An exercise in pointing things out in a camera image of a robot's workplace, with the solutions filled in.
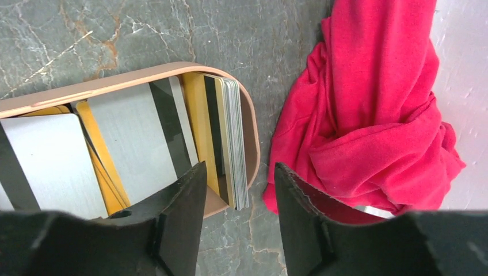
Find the yellow credit card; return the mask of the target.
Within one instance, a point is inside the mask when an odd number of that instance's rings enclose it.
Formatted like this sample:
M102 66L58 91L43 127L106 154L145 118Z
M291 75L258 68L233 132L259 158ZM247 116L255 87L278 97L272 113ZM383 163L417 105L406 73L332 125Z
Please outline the yellow credit card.
M228 203L226 184L217 172L204 75L199 72L187 72L182 75L182 81L198 160L205 162L207 167L207 185L221 200Z

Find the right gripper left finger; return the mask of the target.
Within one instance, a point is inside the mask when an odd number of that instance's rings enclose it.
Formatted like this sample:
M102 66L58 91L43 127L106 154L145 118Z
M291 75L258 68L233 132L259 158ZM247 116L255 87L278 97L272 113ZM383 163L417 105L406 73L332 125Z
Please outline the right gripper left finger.
M2 275L194 275L207 193L198 163L108 218L1 213Z

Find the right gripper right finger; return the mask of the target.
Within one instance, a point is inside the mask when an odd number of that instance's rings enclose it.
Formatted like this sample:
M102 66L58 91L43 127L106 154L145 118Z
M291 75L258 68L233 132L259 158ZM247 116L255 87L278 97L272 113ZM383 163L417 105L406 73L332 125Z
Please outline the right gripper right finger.
M289 275L486 275L487 212L351 208L285 164L274 170Z

